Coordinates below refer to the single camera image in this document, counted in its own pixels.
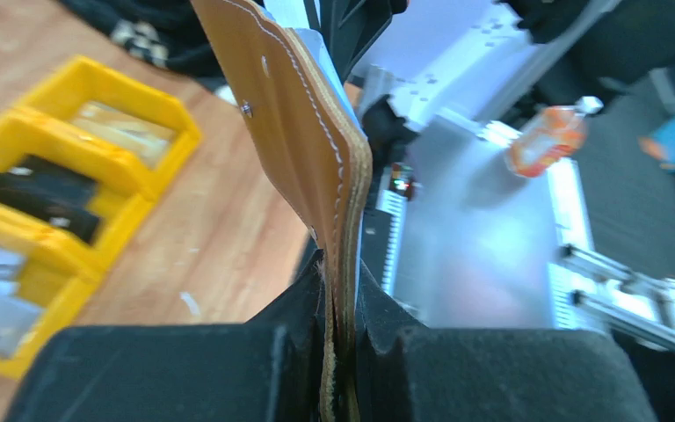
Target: plastic bottle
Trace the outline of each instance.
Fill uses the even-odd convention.
[[[581,97],[575,105],[554,105],[540,111],[508,149],[506,160],[511,171],[536,178],[560,158],[576,152],[586,138],[586,116],[602,106],[596,97]]]

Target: wood surface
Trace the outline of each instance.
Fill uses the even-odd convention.
[[[186,77],[136,61],[50,0],[0,0],[0,112],[76,54],[180,98],[204,134],[76,323],[194,324],[254,315],[287,286],[306,230],[262,172],[239,112]],[[0,378],[0,420],[15,388]]]

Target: yellow bin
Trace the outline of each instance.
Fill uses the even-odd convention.
[[[172,129],[149,168],[135,154],[70,124],[89,101]],[[76,316],[200,143],[183,105],[85,57],[77,57],[0,116],[0,172],[39,156],[97,182],[87,209],[101,218],[91,244],[0,203],[0,247],[27,256],[18,296],[44,309],[0,374],[20,377],[45,342]]]
[[[19,378],[30,367],[41,347],[60,329],[70,324],[99,285],[98,274],[60,247],[62,231],[39,225],[14,227],[0,221],[0,248],[26,257],[19,273],[17,296],[43,312],[22,338],[10,358],[0,358],[0,375]]]

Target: gray floor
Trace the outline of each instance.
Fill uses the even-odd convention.
[[[667,116],[648,80],[596,118],[578,161],[596,250],[653,277],[675,276],[675,174],[638,138]]]

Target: tan leather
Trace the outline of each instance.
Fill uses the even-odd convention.
[[[249,0],[192,0],[192,5],[237,102],[249,107],[251,115],[243,117],[265,173],[325,251],[320,408],[324,421],[334,420],[332,390],[342,386],[336,392],[356,420],[350,357],[358,232],[371,180],[366,138],[293,30],[272,22]]]

